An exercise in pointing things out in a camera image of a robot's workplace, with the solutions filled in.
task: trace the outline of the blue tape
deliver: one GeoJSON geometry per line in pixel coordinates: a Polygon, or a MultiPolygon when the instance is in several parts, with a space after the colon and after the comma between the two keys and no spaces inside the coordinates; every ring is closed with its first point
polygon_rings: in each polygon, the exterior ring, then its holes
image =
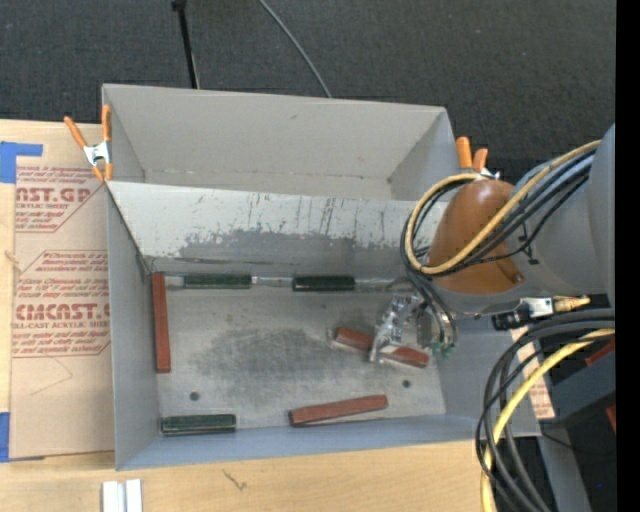
{"type": "Polygon", "coordinates": [[[0,142],[0,183],[16,182],[18,156],[42,156],[42,144],[0,142]]]}
{"type": "Polygon", "coordinates": [[[0,412],[0,462],[9,462],[9,413],[0,412]]]}

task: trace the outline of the gray box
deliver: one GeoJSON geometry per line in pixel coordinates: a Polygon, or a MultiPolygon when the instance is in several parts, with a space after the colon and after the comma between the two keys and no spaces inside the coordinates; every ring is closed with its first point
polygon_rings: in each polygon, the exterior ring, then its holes
{"type": "MultiPolygon", "coordinates": [[[[373,333],[393,293],[411,291],[402,226],[458,172],[444,108],[120,85],[105,85],[103,101],[118,469],[473,437],[509,333],[461,321],[459,346],[426,369],[331,345],[338,326],[373,333]],[[169,374],[154,371],[152,272],[167,276],[169,374]],[[188,273],[249,273],[253,285],[185,289],[188,273]],[[327,274],[353,276],[355,290],[291,289],[296,276],[327,274]],[[389,407],[357,421],[288,425],[288,409],[377,393],[389,407]],[[160,433],[163,416],[229,412],[232,434],[160,433]]],[[[513,428],[537,432],[528,402],[513,428]]]]}

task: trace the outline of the red wooden block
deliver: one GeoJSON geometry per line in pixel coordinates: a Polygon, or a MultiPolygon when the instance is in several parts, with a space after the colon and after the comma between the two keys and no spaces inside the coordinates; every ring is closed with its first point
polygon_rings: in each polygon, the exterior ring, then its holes
{"type": "Polygon", "coordinates": [[[169,315],[164,274],[151,275],[151,292],[153,296],[156,372],[169,373],[171,371],[171,347],[169,345],[169,315]]]}
{"type": "Polygon", "coordinates": [[[289,423],[294,427],[304,426],[319,421],[378,411],[385,409],[388,405],[387,395],[384,394],[311,405],[289,411],[289,423]]]}
{"type": "Polygon", "coordinates": [[[397,363],[415,366],[416,368],[424,368],[429,363],[428,354],[410,347],[398,347],[390,352],[386,352],[385,349],[383,349],[380,356],[397,363]]]}
{"type": "Polygon", "coordinates": [[[340,327],[336,330],[334,342],[356,350],[369,351],[373,345],[373,336],[348,327],[340,327]]]}

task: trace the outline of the yellow cable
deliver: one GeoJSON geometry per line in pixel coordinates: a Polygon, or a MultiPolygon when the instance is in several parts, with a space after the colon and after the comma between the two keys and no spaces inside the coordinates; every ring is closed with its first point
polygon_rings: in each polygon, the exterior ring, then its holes
{"type": "MultiPolygon", "coordinates": [[[[515,391],[505,408],[500,413],[496,424],[493,427],[493,439],[496,443],[499,441],[500,436],[502,435],[502,431],[504,427],[507,425],[507,422],[511,419],[516,407],[522,402],[527,392],[536,380],[542,377],[545,373],[547,373],[552,367],[558,364],[560,361],[570,356],[571,354],[577,352],[578,350],[585,348],[586,346],[593,343],[593,338],[602,337],[602,336],[611,336],[615,332],[614,329],[599,329],[597,331],[593,331],[585,336],[582,336],[580,340],[575,343],[569,343],[564,345],[561,349],[553,353],[547,359],[545,359],[542,364],[536,368],[529,377],[525,379],[525,381],[520,385],[520,387],[515,391]]],[[[493,463],[493,457],[491,456],[491,451],[486,448],[484,451],[484,462],[489,469],[491,469],[491,465],[493,463]]],[[[494,511],[493,504],[493,493],[491,491],[491,482],[489,481],[489,476],[483,471],[481,477],[481,500],[482,500],[482,509],[485,512],[494,511]]]]}
{"type": "Polygon", "coordinates": [[[468,256],[469,253],[473,251],[480,244],[480,242],[482,242],[489,235],[489,233],[491,233],[491,231],[502,221],[502,219],[507,215],[507,213],[509,213],[509,211],[511,211],[518,204],[518,202],[520,202],[520,200],[526,194],[528,194],[529,191],[533,187],[535,187],[540,180],[542,180],[542,178],[544,178],[557,166],[568,162],[569,160],[575,158],[576,156],[582,153],[590,151],[591,149],[596,147],[599,143],[600,143],[599,140],[590,142],[589,144],[585,144],[584,146],[576,148],[573,151],[570,151],[569,153],[566,153],[563,156],[558,157],[556,160],[551,162],[551,164],[549,164],[547,167],[545,167],[540,172],[538,172],[520,190],[518,190],[511,197],[511,199],[507,201],[507,203],[500,209],[500,211],[496,213],[496,215],[489,221],[489,223],[453,258],[435,267],[428,267],[426,265],[422,265],[413,253],[413,243],[412,243],[413,229],[418,219],[418,215],[422,210],[422,207],[443,186],[448,185],[449,183],[452,183],[455,181],[471,181],[472,179],[475,180],[479,178],[479,175],[478,174],[458,174],[456,176],[450,176],[449,178],[445,178],[439,183],[436,183],[433,187],[431,187],[427,191],[427,193],[424,196],[422,196],[420,201],[418,201],[418,204],[413,209],[413,211],[411,212],[411,216],[409,217],[407,232],[404,238],[404,248],[407,254],[407,258],[411,263],[411,266],[414,269],[419,270],[423,274],[432,275],[432,274],[437,274],[439,272],[444,272],[446,270],[449,270],[454,265],[460,263],[460,261],[462,261],[463,258],[468,256]]]}

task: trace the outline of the black cable on floor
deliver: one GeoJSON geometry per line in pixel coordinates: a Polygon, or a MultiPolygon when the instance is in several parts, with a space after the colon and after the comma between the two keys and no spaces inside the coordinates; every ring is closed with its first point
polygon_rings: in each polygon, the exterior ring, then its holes
{"type": "Polygon", "coordinates": [[[189,38],[189,26],[187,25],[187,15],[185,8],[187,0],[171,0],[171,8],[178,13],[180,20],[180,32],[182,33],[182,44],[184,45],[184,53],[187,57],[187,67],[189,69],[189,81],[192,89],[200,89],[200,80],[196,72],[196,63],[191,49],[191,39],[189,38]]]}
{"type": "Polygon", "coordinates": [[[267,2],[265,2],[265,0],[258,0],[258,2],[260,2],[260,5],[262,5],[262,7],[264,8],[265,11],[267,11],[269,13],[269,16],[271,16],[274,21],[278,24],[278,26],[282,29],[282,31],[287,35],[287,37],[289,38],[289,40],[293,43],[293,46],[296,47],[296,49],[298,50],[298,52],[300,53],[300,55],[302,55],[302,58],[305,60],[305,62],[307,63],[307,65],[309,66],[309,68],[311,69],[311,72],[315,75],[316,79],[318,80],[318,82],[320,83],[322,89],[324,90],[324,93],[327,95],[327,98],[332,98],[333,96],[331,95],[331,93],[329,92],[329,89],[327,88],[327,86],[324,83],[324,80],[322,79],[322,77],[320,76],[320,73],[318,73],[318,70],[316,69],[316,67],[313,65],[313,62],[311,62],[311,59],[309,58],[309,56],[307,55],[307,52],[304,51],[304,48],[302,48],[302,46],[300,45],[300,43],[298,43],[298,41],[296,40],[296,38],[293,36],[293,34],[289,31],[289,29],[287,28],[287,26],[282,22],[282,20],[280,19],[280,17],[273,11],[273,9],[271,9],[271,7],[269,7],[269,5],[267,4],[267,2]]]}

